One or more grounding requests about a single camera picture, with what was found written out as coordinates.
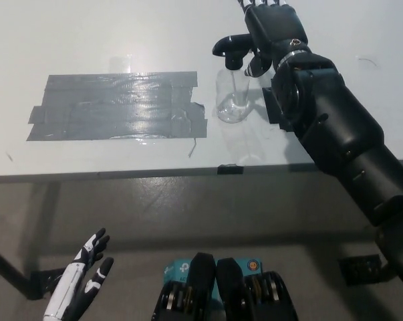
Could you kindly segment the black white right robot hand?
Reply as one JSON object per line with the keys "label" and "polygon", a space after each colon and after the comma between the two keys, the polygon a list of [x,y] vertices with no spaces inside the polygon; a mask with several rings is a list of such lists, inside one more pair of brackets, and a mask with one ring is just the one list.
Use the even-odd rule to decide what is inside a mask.
{"label": "black white right robot hand", "polygon": [[239,1],[253,42],[254,57],[245,75],[258,78],[296,54],[310,52],[294,8],[280,1]]}

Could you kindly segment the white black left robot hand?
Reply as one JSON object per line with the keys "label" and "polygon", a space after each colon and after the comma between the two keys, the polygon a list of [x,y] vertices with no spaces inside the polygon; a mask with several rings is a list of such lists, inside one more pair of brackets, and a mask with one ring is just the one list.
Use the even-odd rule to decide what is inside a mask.
{"label": "white black left robot hand", "polygon": [[44,320],[80,320],[98,295],[114,259],[103,258],[110,237],[101,228],[80,248],[67,265],[47,308]]}

